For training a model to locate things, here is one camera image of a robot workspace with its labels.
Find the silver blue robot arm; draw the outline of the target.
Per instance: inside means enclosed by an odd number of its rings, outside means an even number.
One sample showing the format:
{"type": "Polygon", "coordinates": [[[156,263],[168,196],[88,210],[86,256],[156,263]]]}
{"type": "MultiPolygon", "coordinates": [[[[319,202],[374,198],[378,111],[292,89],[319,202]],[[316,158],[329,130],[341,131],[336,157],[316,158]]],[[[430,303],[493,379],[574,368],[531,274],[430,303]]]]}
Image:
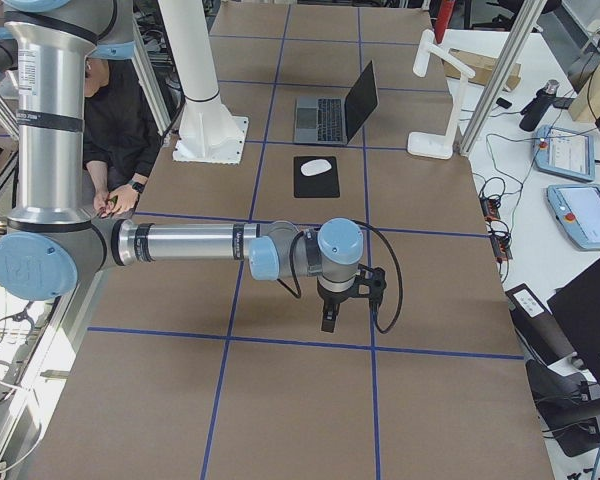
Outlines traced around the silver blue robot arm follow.
{"type": "Polygon", "coordinates": [[[331,332],[342,302],[369,298],[371,269],[352,220],[318,229],[289,222],[135,224],[96,219],[82,205],[84,80],[89,57],[133,56],[128,1],[8,1],[5,24],[18,46],[21,193],[0,240],[0,285],[30,301],[73,291],[112,266],[158,260],[232,259],[257,280],[313,277],[331,332]]]}

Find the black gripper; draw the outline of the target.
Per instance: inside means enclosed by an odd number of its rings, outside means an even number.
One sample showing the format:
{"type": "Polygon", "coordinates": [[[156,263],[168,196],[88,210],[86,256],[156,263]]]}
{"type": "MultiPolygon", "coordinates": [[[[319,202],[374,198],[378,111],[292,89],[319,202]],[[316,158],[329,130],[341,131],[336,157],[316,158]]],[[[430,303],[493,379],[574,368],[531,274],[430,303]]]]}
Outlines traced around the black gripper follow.
{"type": "Polygon", "coordinates": [[[357,297],[359,294],[359,285],[354,282],[346,290],[335,292],[327,289],[321,283],[317,283],[317,292],[323,300],[321,330],[333,333],[336,327],[340,304],[349,298],[357,297]]]}

